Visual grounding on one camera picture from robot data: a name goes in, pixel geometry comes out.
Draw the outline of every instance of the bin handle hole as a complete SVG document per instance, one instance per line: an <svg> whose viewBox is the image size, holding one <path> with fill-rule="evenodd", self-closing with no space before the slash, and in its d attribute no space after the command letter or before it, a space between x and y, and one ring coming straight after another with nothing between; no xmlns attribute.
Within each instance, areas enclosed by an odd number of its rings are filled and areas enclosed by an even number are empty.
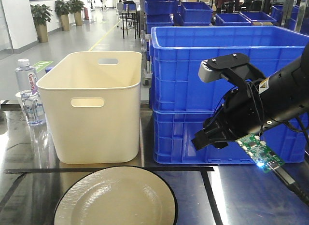
<svg viewBox="0 0 309 225"><path fill-rule="evenodd" d="M101 108L104 104L104 99L99 97L71 99L71 105L74 108Z"/></svg>
<svg viewBox="0 0 309 225"><path fill-rule="evenodd" d="M116 65L119 61L117 58L100 58L98 60L99 65Z"/></svg>

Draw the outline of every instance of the green circuit board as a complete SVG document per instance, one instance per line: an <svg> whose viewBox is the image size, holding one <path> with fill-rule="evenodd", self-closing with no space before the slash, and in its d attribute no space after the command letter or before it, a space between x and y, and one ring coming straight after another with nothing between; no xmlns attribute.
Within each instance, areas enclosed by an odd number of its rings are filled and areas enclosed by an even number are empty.
<svg viewBox="0 0 309 225"><path fill-rule="evenodd" d="M284 161L255 134L236 140L237 144L265 173L284 165Z"/></svg>

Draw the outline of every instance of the stainless steel table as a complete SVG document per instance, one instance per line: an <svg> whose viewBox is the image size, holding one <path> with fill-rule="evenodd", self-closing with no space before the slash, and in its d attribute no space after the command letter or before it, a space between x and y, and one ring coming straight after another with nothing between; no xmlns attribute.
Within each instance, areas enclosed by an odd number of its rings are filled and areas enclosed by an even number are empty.
<svg viewBox="0 0 309 225"><path fill-rule="evenodd" d="M48 126L28 127L21 111L0 111L0 224L52 224L58 201L76 181L118 165L155 171L170 184L178 202L177 225L309 224L309 208L255 165L155 163L152 112L142 108L140 117L140 151L132 161L67 165L56 157ZM286 168L309 192L308 164Z"/></svg>

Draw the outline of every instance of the plate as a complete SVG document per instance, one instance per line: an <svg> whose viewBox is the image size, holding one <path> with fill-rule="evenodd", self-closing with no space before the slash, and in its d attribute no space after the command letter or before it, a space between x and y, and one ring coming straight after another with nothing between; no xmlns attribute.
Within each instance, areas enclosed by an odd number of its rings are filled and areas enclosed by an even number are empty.
<svg viewBox="0 0 309 225"><path fill-rule="evenodd" d="M54 225L173 225L177 203L156 174L130 166L94 172L60 200Z"/></svg>

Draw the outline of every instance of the plastic bottle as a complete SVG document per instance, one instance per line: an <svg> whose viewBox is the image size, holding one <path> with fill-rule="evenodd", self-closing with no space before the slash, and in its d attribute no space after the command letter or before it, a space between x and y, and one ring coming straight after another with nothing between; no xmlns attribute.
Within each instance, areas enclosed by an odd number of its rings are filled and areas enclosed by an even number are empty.
<svg viewBox="0 0 309 225"><path fill-rule="evenodd" d="M19 59L16 68L16 78L20 96L23 102L26 120L29 126L45 124L45 112L37 90L37 75L35 67L30 66L29 59Z"/></svg>

